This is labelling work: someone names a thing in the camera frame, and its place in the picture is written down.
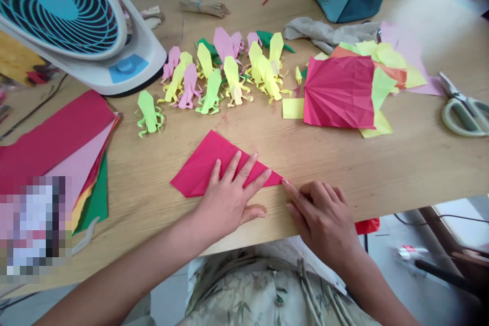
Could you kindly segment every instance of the electric fan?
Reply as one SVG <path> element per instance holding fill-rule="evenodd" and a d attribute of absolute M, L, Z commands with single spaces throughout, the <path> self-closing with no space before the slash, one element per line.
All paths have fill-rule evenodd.
<path fill-rule="evenodd" d="M 167 59 L 130 0 L 0 0 L 0 29 L 103 95 L 153 82 Z"/>

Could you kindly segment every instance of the red paper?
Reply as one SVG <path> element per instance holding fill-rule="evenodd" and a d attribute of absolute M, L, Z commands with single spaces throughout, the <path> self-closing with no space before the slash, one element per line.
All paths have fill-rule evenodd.
<path fill-rule="evenodd" d="M 379 218 L 369 219 L 366 221 L 355 223 L 355 229 L 357 234 L 368 234 L 378 231 L 381 226 L 381 220 Z"/>
<path fill-rule="evenodd" d="M 218 158 L 222 161 L 220 172 L 220 177 L 222 178 L 231 159 L 238 150 L 238 147 L 211 130 L 170 183 L 186 198 L 203 196 L 209 185 L 210 175 L 215 161 Z M 250 156 L 248 154 L 242 152 L 236 174 L 238 174 L 249 158 Z M 253 182 L 266 169 L 267 167 L 262 163 L 256 162 L 243 187 L 248 186 L 250 182 Z M 272 171 L 270 178 L 263 187 L 281 183 L 282 177 Z"/>
<path fill-rule="evenodd" d="M 304 122 L 316 126 L 375 129 L 370 57 L 309 60 Z"/>
<path fill-rule="evenodd" d="M 114 113 L 95 91 L 84 93 L 44 123 L 0 147 L 0 195 L 19 194 L 31 177 L 40 177 L 97 136 Z"/>
<path fill-rule="evenodd" d="M 354 53 L 350 50 L 344 49 L 343 47 L 336 47 L 335 50 L 331 53 L 330 58 L 341 58 L 341 57 L 366 57 L 361 56 L 358 53 Z M 378 63 L 377 61 L 372 61 L 375 67 L 381 68 L 389 78 L 397 81 L 396 87 L 405 89 L 406 88 L 406 80 L 408 79 L 408 72 L 406 69 L 396 69 L 385 66 L 384 64 Z"/>

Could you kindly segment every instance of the scissors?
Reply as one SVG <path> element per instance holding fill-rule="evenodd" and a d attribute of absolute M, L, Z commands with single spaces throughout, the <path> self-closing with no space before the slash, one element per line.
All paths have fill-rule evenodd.
<path fill-rule="evenodd" d="M 442 72 L 439 75 L 443 89 L 450 97 L 442 109 L 443 123 L 454 133 L 464 137 L 489 136 L 489 105 L 466 97 Z M 454 120 L 454 114 L 460 123 Z"/>

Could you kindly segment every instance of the fan grille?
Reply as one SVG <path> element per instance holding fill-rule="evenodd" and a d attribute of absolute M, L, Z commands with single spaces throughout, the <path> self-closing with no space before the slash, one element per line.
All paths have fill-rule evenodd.
<path fill-rule="evenodd" d="M 0 0 L 0 14 L 42 42 L 84 55 L 110 50 L 119 33 L 108 0 Z"/>

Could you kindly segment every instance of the green origami grasshopper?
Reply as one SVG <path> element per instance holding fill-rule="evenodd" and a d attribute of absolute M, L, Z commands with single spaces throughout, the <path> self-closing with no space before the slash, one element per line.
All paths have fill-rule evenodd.
<path fill-rule="evenodd" d="M 197 107 L 195 109 L 197 112 L 200 112 L 203 115 L 209 114 L 210 110 L 212 110 L 210 115 L 219 112 L 219 102 L 224 98 L 219 98 L 218 96 L 221 81 L 221 71 L 219 69 L 214 69 L 207 81 L 207 92 L 205 96 L 199 100 L 199 104 L 201 104 L 202 107 Z"/>
<path fill-rule="evenodd" d="M 146 130 L 139 132 L 139 137 L 142 138 L 143 134 L 153 133 L 158 130 L 163 125 L 165 117 L 159 113 L 161 108 L 154 105 L 154 100 L 148 91 L 143 90 L 139 93 L 138 106 L 143 113 L 143 119 L 138 121 L 138 126 L 143 127 L 143 123 L 146 124 Z"/>

